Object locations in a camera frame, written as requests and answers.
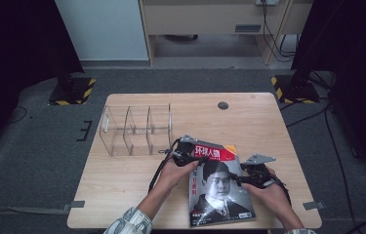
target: transparent plastic organizer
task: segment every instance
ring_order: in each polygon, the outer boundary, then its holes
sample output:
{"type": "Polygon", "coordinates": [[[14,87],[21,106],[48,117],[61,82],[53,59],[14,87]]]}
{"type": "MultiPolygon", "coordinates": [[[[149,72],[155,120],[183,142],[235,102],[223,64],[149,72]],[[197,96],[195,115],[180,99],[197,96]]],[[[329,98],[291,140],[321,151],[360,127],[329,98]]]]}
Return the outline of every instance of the transparent plastic organizer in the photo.
{"type": "Polygon", "coordinates": [[[110,156],[164,154],[171,147],[171,104],[106,106],[99,131],[110,156]]]}

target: magazine cover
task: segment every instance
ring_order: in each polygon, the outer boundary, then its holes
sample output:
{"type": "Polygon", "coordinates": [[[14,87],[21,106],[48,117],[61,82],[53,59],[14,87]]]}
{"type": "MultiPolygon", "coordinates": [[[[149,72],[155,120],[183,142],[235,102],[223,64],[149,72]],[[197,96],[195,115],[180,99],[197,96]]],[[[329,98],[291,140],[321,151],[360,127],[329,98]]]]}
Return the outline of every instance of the magazine cover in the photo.
{"type": "Polygon", "coordinates": [[[196,144],[194,156],[210,159],[189,175],[190,226],[256,218],[250,194],[229,176],[229,173],[242,176],[235,146],[196,144]]]}

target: human hand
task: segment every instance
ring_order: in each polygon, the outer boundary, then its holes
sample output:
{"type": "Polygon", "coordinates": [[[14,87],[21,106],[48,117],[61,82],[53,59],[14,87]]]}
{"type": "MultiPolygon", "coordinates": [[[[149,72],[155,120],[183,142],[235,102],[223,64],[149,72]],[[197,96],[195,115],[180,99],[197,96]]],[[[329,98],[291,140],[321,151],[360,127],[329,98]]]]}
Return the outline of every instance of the human hand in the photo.
{"type": "Polygon", "coordinates": [[[170,156],[161,171],[157,184],[165,184],[167,188],[171,189],[175,187],[184,176],[192,172],[197,165],[198,161],[194,161],[183,167],[179,167],[170,156]]]}
{"type": "MultiPolygon", "coordinates": [[[[276,175],[273,169],[267,169],[271,174],[274,176],[276,175]]],[[[242,183],[241,186],[262,200],[267,208],[271,210],[277,218],[279,218],[286,231],[304,227],[301,220],[289,204],[283,189],[276,183],[271,184],[265,189],[260,189],[248,183],[242,183]]]]}

